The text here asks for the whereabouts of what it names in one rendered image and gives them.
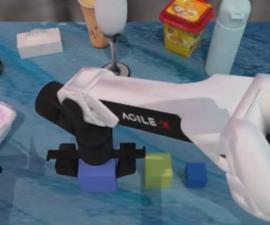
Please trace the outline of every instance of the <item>table surface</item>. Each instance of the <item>table surface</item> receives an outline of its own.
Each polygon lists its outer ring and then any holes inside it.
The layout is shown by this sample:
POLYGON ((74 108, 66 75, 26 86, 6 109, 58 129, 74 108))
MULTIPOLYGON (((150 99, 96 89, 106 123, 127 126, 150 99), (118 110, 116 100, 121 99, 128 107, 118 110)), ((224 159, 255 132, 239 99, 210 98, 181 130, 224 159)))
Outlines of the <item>table surface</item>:
MULTIPOLYGON (((163 46, 161 23, 127 24, 118 46, 118 59, 132 76, 189 83, 207 78, 204 59, 214 24, 206 28, 201 45, 189 59, 163 46)), ((169 189, 141 187, 138 173, 119 179, 118 191, 82 193, 75 178, 59 176, 54 162, 45 162, 48 149, 74 138, 35 113, 39 90, 49 81, 65 83, 81 67, 101 67, 110 61, 109 48, 94 49, 83 23, 0 22, 0 101, 17 112, 9 136, 0 146, 0 225, 264 225, 237 206, 225 175, 193 144, 125 127, 114 130, 114 141, 136 142, 148 152, 170 152, 174 178, 169 189), (64 53, 21 60, 16 34, 34 28, 59 27, 64 53), (204 189, 183 185, 186 162, 206 162, 204 189)), ((232 74, 270 73, 270 23, 250 23, 232 74)))

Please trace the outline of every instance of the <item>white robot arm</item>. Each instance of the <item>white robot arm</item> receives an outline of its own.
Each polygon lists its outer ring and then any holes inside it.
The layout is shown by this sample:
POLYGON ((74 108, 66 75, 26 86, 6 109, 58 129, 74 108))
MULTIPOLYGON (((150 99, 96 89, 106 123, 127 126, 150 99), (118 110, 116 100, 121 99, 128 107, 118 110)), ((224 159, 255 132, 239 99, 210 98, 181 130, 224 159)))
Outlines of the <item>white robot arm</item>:
POLYGON ((221 170, 245 211, 270 221, 270 75, 214 75, 188 84, 83 68, 59 91, 84 121, 193 142, 221 170))

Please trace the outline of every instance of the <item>red x logo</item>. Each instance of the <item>red x logo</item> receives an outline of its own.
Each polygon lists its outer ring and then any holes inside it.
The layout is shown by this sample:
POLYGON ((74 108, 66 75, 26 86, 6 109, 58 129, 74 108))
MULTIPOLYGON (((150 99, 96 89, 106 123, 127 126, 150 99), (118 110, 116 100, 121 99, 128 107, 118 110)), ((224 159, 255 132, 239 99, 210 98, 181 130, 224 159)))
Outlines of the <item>red x logo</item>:
POLYGON ((160 121, 159 121, 159 124, 162 125, 162 128, 166 128, 166 129, 168 129, 168 130, 171 129, 171 127, 169 126, 169 122, 168 122, 168 121, 162 121, 162 120, 160 120, 160 121))

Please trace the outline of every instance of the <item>red and yellow container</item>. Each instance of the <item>red and yellow container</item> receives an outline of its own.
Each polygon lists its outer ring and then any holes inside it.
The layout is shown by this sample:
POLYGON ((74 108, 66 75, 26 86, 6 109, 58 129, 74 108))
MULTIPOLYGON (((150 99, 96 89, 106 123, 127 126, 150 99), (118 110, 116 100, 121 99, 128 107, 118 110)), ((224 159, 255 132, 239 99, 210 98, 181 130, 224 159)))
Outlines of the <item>red and yellow container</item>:
POLYGON ((190 57, 213 16, 214 9, 206 0, 172 0, 160 13, 165 48, 190 57))

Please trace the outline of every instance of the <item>small white box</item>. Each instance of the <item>small white box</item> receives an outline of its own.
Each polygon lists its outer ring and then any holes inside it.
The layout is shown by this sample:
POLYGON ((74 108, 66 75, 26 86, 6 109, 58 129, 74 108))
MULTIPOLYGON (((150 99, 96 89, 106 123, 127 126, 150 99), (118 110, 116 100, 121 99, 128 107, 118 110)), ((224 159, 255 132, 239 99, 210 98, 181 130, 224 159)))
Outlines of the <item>small white box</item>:
POLYGON ((34 29, 17 34, 17 49, 22 59, 63 52, 59 28, 34 29))

